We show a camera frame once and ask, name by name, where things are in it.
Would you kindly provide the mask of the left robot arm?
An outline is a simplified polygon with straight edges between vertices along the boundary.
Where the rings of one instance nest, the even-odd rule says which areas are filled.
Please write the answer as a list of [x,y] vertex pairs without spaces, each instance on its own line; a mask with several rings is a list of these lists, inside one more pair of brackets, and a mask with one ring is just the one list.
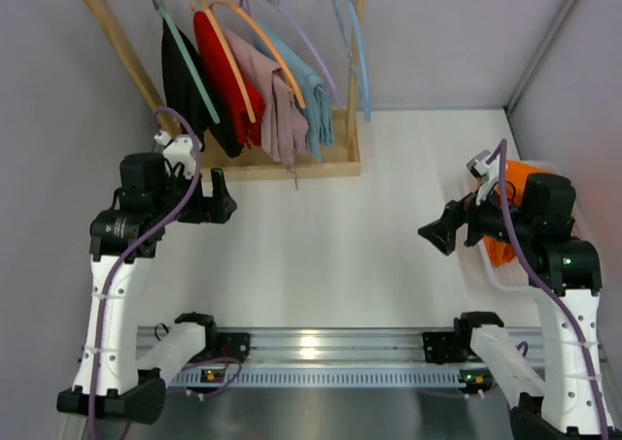
[[156,248],[168,224],[224,224],[237,208],[225,173],[210,173],[204,195],[193,160],[170,162],[161,153],[135,153],[120,164],[121,184],[112,205],[89,228],[91,308],[79,371],[57,396],[64,414],[98,421],[153,424],[166,391],[186,367],[199,362],[231,364],[215,319],[186,312],[144,355],[137,354],[138,310]]

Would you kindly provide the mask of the orange garment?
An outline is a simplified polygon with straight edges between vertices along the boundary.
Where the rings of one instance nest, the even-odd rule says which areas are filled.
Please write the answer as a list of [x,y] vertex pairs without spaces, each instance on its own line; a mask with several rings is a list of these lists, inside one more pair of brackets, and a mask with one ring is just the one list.
[[[549,170],[516,160],[509,160],[506,166],[507,198],[511,206],[522,204],[526,182],[531,174],[549,173]],[[501,267],[516,258],[516,253],[510,244],[490,237],[485,237],[483,241],[493,266]]]

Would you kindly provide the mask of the aluminium mounting rail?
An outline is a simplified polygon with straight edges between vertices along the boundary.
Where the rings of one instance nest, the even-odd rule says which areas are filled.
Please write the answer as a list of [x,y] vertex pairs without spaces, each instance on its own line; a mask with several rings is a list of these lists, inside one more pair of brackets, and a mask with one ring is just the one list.
[[224,328],[223,355],[249,364],[424,363],[427,333],[449,328]]

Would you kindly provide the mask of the peach hanger with red garment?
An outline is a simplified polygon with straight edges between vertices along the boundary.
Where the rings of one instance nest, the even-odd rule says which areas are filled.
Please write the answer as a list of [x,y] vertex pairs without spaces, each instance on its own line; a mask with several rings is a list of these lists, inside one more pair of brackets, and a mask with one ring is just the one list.
[[225,36],[223,34],[222,29],[220,28],[215,15],[213,14],[212,10],[210,9],[210,6],[207,2],[207,0],[198,0],[200,3],[200,6],[203,9],[203,13],[205,14],[205,16],[207,16],[208,21],[210,22],[216,37],[218,38],[218,41],[221,45],[221,48],[225,54],[226,60],[228,62],[229,68],[233,74],[233,77],[236,81],[236,84],[239,88],[241,97],[244,101],[244,105],[245,105],[245,109],[246,109],[246,113],[248,115],[249,121],[252,123],[255,123],[257,121],[256,119],[256,115],[252,106],[252,102],[250,100],[250,96],[249,93],[247,91],[247,88],[244,84],[243,78],[242,78],[242,74],[239,70],[239,67],[237,65],[237,62],[235,61],[235,58],[231,52],[231,49],[228,45],[228,42],[225,39]]

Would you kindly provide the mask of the orange hanger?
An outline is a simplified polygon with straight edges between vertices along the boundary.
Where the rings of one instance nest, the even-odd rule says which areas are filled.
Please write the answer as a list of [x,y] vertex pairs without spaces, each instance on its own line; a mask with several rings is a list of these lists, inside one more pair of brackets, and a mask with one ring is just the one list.
[[278,51],[276,46],[274,45],[271,38],[265,33],[265,31],[259,26],[259,24],[248,14],[246,13],[240,6],[234,4],[229,0],[213,0],[208,3],[208,9],[213,10],[216,6],[223,6],[229,8],[234,11],[237,15],[239,15],[247,24],[251,26],[253,31],[259,36],[261,41],[265,44],[268,50],[271,52],[273,58],[279,63],[281,68],[283,69],[286,81],[289,85],[291,93],[295,96],[295,99],[300,106],[301,109],[305,109],[307,107],[306,101],[303,97],[301,88],[294,77],[294,74],[284,59],[283,55]]

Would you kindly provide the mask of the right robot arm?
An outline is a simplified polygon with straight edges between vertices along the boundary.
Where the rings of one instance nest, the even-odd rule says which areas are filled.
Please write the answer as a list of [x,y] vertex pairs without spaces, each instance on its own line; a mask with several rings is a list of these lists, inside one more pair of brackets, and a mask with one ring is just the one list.
[[448,202],[441,217],[419,235],[442,254],[493,238],[511,245],[528,275],[544,349],[544,374],[537,375],[501,318],[494,312],[463,313],[453,336],[465,352],[481,359],[510,409],[516,439],[618,439],[606,407],[600,370],[597,314],[602,291],[595,247],[572,234],[575,189],[552,173],[528,176],[519,205],[505,205],[492,192],[478,202],[470,193]]

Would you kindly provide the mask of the black trousers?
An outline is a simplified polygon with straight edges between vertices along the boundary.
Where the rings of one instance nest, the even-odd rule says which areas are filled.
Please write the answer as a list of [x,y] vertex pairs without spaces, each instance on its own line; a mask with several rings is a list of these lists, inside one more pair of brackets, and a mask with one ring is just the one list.
[[196,48],[183,32],[179,34],[220,121],[215,122],[210,115],[173,34],[166,21],[163,20],[160,55],[166,104],[187,120],[202,144],[205,144],[205,132],[209,130],[228,157],[237,157],[242,153],[242,145],[237,141],[229,112],[212,82],[206,76]]

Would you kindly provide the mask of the lilac purple hanger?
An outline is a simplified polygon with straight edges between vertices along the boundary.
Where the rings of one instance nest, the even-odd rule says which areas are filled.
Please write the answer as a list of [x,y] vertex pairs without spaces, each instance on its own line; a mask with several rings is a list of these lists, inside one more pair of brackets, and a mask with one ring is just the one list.
[[[263,0],[263,1],[268,3],[268,4],[270,4],[273,8],[275,8],[277,11],[279,11],[280,14],[296,30],[297,35],[302,39],[302,41],[306,45],[307,49],[310,50],[310,52],[314,56],[315,60],[317,61],[318,65],[320,66],[320,68],[321,68],[321,70],[323,72],[323,75],[324,75],[326,81],[328,82],[328,86],[330,88],[330,91],[329,91],[328,94],[333,98],[333,100],[334,100],[334,102],[336,104],[336,107],[338,109],[341,109],[343,107],[343,102],[342,102],[341,94],[340,94],[340,92],[337,89],[337,86],[335,84],[334,78],[333,78],[330,70],[328,69],[326,63],[321,58],[321,56],[320,56],[319,52],[317,51],[316,47],[312,43],[310,37],[306,34],[306,32],[303,29],[302,25],[277,0]],[[239,3],[239,6],[242,7],[248,14],[251,13],[250,0],[238,0],[238,3]]]

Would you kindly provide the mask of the light blue trousers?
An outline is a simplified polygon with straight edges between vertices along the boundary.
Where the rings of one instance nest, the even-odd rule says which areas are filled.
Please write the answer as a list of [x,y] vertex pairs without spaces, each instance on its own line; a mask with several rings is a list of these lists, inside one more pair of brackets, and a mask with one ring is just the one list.
[[322,162],[321,146],[332,147],[335,138],[331,102],[325,94],[325,81],[266,24],[260,21],[259,26],[283,55],[305,100],[306,107],[299,109],[307,124],[302,152],[309,152],[318,162]]

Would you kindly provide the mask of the light blue hanger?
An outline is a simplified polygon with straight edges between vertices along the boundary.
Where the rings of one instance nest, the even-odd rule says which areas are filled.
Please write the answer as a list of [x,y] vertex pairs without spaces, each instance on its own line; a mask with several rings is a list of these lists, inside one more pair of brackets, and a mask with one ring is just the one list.
[[363,30],[360,16],[357,12],[354,0],[345,0],[351,21],[351,33],[346,33],[344,19],[341,14],[338,0],[331,0],[334,15],[341,33],[341,37],[348,52],[350,69],[354,74],[358,91],[358,103],[363,109],[363,118],[366,122],[371,120],[370,85],[367,71],[366,50],[363,39]]

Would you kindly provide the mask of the white plastic basket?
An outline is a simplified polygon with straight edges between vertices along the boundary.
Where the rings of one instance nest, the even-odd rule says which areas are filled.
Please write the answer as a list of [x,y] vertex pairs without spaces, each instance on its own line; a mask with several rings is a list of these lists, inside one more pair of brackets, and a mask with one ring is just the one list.
[[[524,163],[556,175],[565,176],[565,174],[556,165],[548,161],[527,160]],[[462,195],[466,195],[476,188],[477,181],[467,171],[462,179]],[[574,218],[572,235],[581,240],[594,243],[586,221],[583,218],[576,202],[572,210],[572,217]],[[488,280],[495,288],[501,291],[514,293],[523,293],[529,290],[529,277],[516,258],[510,263],[497,267],[493,265],[491,259],[489,258],[483,240],[478,243],[477,248],[482,256]]]

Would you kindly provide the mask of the mint green hanger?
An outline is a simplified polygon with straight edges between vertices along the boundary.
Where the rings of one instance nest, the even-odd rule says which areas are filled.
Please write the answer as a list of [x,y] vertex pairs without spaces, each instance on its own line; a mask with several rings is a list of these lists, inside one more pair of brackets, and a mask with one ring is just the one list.
[[175,24],[174,19],[169,14],[169,12],[166,10],[162,0],[152,0],[152,2],[153,2],[155,10],[158,12],[158,14],[163,18],[164,22],[167,24],[168,29],[181,54],[181,57],[183,58],[186,64],[186,67],[190,73],[191,79],[194,82],[194,85],[198,91],[198,94],[200,95],[200,98],[204,106],[206,107],[214,123],[220,123],[221,122],[220,116],[218,115],[216,108],[214,107],[213,102],[205,88],[205,85],[203,84],[203,81],[199,76],[197,68],[193,63],[193,60],[191,59],[188,47],[186,46],[183,40],[183,37],[181,36],[181,33]]

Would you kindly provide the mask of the mauve pink trousers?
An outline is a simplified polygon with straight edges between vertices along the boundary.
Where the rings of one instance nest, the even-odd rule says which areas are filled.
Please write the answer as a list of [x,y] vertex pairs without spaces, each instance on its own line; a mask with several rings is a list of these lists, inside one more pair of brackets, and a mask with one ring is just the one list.
[[294,184],[298,187],[295,159],[297,153],[305,153],[302,148],[307,124],[285,81],[285,73],[275,59],[232,30],[226,29],[225,37],[243,75],[265,102],[260,146],[274,162],[294,175]]

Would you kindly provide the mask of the red trousers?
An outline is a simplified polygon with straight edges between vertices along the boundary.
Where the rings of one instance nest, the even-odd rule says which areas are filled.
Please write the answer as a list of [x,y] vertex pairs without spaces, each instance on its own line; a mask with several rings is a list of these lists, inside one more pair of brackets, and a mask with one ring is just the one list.
[[252,123],[249,121],[244,101],[218,38],[203,11],[194,13],[193,28],[205,73],[229,112],[237,141],[245,148],[259,146],[260,128],[265,111],[263,97],[240,71],[257,119]]

